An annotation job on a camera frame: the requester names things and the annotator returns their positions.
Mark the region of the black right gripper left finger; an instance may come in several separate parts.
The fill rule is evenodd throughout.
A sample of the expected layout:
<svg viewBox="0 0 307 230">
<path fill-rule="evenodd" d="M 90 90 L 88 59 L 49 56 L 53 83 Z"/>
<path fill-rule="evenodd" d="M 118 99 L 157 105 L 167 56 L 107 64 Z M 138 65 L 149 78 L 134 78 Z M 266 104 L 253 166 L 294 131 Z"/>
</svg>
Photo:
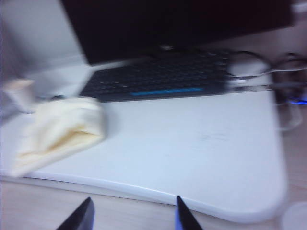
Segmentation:
<svg viewBox="0 0 307 230">
<path fill-rule="evenodd" d="M 57 230 L 92 230 L 94 227 L 94 217 L 94 203 L 88 197 L 69 215 Z"/>
</svg>

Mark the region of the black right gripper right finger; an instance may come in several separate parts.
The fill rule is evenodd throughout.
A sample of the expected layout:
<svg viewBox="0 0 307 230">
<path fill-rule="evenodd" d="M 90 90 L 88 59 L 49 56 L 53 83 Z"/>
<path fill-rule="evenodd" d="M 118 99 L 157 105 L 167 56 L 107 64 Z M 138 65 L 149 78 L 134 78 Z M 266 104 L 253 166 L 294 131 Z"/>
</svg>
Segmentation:
<svg viewBox="0 0 307 230">
<path fill-rule="evenodd" d="M 176 202 L 175 230 L 203 230 L 180 196 Z"/>
</svg>

